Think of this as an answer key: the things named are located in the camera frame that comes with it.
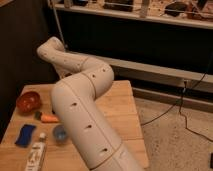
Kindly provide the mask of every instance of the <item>orange carrot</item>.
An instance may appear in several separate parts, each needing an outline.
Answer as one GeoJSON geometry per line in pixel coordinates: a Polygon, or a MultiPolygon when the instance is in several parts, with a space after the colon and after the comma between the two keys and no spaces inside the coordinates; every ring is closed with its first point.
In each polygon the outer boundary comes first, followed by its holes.
{"type": "Polygon", "coordinates": [[[43,123],[58,123],[59,120],[55,115],[52,114],[44,114],[41,115],[41,121],[43,123]]]}

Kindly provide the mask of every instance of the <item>electrical cable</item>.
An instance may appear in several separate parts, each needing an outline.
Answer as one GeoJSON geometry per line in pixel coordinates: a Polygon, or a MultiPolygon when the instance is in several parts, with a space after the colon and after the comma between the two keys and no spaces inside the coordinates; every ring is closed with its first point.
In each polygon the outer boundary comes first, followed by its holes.
{"type": "Polygon", "coordinates": [[[204,138],[205,140],[208,140],[208,141],[210,141],[210,142],[213,142],[213,140],[212,140],[211,138],[209,138],[209,137],[207,137],[207,136],[205,136],[205,135],[203,135],[203,134],[200,134],[200,133],[198,133],[198,132],[195,132],[195,131],[191,130],[190,128],[188,128],[188,118],[187,118],[187,116],[186,116],[185,114],[182,113],[182,106],[183,106],[183,102],[184,102],[184,101],[183,101],[183,98],[184,98],[184,93],[185,93],[186,90],[187,90],[187,82],[184,82],[184,89],[183,89],[183,92],[182,92],[181,98],[180,98],[181,101],[180,101],[180,106],[179,106],[179,114],[180,114],[180,116],[183,116],[184,119],[185,119],[185,129],[186,129],[187,131],[189,131],[189,132],[195,134],[195,135],[198,135],[198,136],[204,138]]]}
{"type": "MultiPolygon", "coordinates": [[[[213,52],[212,52],[212,54],[211,54],[211,56],[210,56],[210,59],[209,59],[209,62],[208,62],[206,71],[204,72],[204,74],[203,74],[203,76],[201,77],[201,79],[200,79],[199,81],[197,81],[197,82],[190,88],[191,90],[195,89],[195,88],[203,81],[203,79],[206,77],[206,75],[207,75],[207,73],[209,72],[209,69],[210,69],[210,67],[211,67],[212,61],[213,61],[213,52]]],[[[170,110],[172,110],[179,102],[181,102],[181,101],[183,100],[183,97],[184,97],[184,95],[185,95],[186,92],[187,92],[186,90],[187,90],[186,87],[184,87],[184,90],[183,90],[183,92],[181,93],[180,98],[177,99],[177,100],[175,101],[175,103],[172,104],[165,112],[163,112],[161,115],[157,116],[156,118],[151,119],[150,121],[147,121],[147,122],[145,122],[145,123],[141,123],[141,126],[148,125],[148,124],[154,122],[155,120],[161,118],[162,116],[166,115],[166,114],[167,114],[170,110]]]]}

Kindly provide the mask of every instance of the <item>wooden tabletop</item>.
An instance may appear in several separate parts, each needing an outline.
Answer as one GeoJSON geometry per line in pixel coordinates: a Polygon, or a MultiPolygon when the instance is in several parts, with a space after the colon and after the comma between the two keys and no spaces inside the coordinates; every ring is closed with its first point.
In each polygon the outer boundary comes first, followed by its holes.
{"type": "MultiPolygon", "coordinates": [[[[37,91],[42,100],[40,111],[51,114],[50,91],[52,86],[52,84],[27,85],[22,93],[37,91]]],[[[129,81],[115,81],[112,88],[99,98],[96,104],[135,158],[144,168],[148,167],[143,134],[129,81]]],[[[0,170],[23,171],[33,142],[38,140],[41,132],[45,132],[47,134],[47,151],[42,171],[88,171],[71,140],[67,140],[63,144],[54,140],[52,130],[56,125],[58,124],[41,123],[34,119],[34,112],[23,115],[16,108],[0,144],[0,170]],[[36,125],[32,141],[27,148],[14,144],[24,124],[36,125]]]]}

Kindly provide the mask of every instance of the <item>floor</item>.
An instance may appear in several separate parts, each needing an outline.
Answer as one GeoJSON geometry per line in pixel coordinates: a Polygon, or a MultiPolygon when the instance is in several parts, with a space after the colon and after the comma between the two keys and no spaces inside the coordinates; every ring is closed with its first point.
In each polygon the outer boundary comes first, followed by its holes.
{"type": "MultiPolygon", "coordinates": [[[[171,105],[135,98],[141,123],[165,112],[171,105]]],[[[150,167],[146,171],[212,171],[213,143],[185,129],[178,107],[142,127],[150,167]]],[[[182,108],[188,128],[213,139],[213,113],[182,108]]]]}

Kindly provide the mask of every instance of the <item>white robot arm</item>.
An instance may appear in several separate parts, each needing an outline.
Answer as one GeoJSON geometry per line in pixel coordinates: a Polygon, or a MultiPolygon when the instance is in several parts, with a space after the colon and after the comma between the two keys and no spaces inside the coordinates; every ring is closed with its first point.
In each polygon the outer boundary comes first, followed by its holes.
{"type": "Polygon", "coordinates": [[[89,170],[143,171],[94,103],[112,85],[111,67],[95,58],[66,53],[55,37],[37,52],[42,59],[76,73],[55,84],[51,101],[89,170]]]}

